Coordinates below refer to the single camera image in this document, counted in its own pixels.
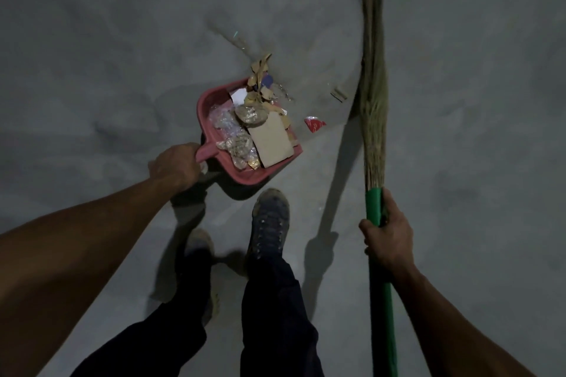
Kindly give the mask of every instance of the shoe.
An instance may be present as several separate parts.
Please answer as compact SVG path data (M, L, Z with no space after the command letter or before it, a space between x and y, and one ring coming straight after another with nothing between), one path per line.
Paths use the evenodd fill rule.
M261 193L252 211L247 259L283 254L289 230L289 202L283 192L270 188Z
M214 258L214 243L208 235L208 232L202 228L194 229L188 236L185 243L184 259L190 259L191 254L205 249ZM210 272L210 298L207 302L206 308L203 313L203 326L206 326L220 311L220 301L218 299L218 290L216 277L214 272Z

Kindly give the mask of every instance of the person's right arm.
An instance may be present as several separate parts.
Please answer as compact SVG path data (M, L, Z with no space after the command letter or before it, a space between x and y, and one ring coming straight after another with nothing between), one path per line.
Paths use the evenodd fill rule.
M386 226L378 228L362 220L359 227L366 252L392 275L432 376L533 376L468 322L420 273L413 260L413 229L386 189L383 198L389 215Z

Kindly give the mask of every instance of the red dustpan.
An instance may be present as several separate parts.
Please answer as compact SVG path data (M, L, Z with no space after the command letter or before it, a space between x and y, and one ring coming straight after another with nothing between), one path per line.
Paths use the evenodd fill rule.
M284 159L280 163L269 168L259 167L254 170L251 167L247 167L243 170L238 170L232 163L230 154L226 151L221 151L216 147L216 142L222 141L224 138L220 134L220 131L216 130L208 119L210 111L215 106L225 105L227 107L231 107L232 100L230 98L230 93L234 92L236 89L245 87L246 84L247 78L238 80L228 85L209 89L199 98L199 101L196 104L196 116L199 119L200 128L203 131L206 142L196 152L196 162L200 163L206 159L216 158L233 180L242 185L255 185L267 179L270 175L276 173L292 160L297 158L303 152L303 148L301 145L295 146L293 148L293 156Z

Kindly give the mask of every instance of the broom bristles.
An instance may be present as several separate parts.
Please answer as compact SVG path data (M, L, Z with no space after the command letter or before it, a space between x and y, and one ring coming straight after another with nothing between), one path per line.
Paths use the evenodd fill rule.
M364 146L366 191L383 187L386 168L386 125L388 110L385 63L383 0L362 0L363 56L357 92Z

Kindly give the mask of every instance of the gray floor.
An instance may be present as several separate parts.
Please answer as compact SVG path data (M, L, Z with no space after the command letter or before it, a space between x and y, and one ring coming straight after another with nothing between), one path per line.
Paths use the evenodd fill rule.
M353 95L359 0L1 2L0 229L142 180L160 150L198 141L199 94L248 74L223 37L237 31L253 57L274 52L272 72L295 98L286 107L305 152L270 185L292 204L285 258L324 370L369 375L359 136L329 95ZM385 16L386 183L414 226L415 259L482 331L537 374L562 375L564 0L386 0ZM311 134L307 114L328 126ZM201 225L217 251L245 249L255 197L207 192ZM68 375L171 294L173 232L201 210L159 213L43 377ZM182 375L238 374L244 279L224 265L214 275L221 314ZM395 300L400 375L427 375Z

